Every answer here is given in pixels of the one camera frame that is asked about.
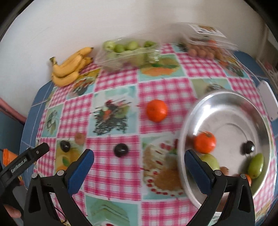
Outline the person's left hand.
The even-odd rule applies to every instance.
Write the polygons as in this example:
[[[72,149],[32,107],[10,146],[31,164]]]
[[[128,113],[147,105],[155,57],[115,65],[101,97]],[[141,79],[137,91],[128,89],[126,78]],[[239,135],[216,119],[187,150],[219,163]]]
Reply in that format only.
[[[4,205],[4,207],[12,218],[18,219],[21,217],[21,212],[19,210],[15,209],[14,207],[9,206],[9,205]]]

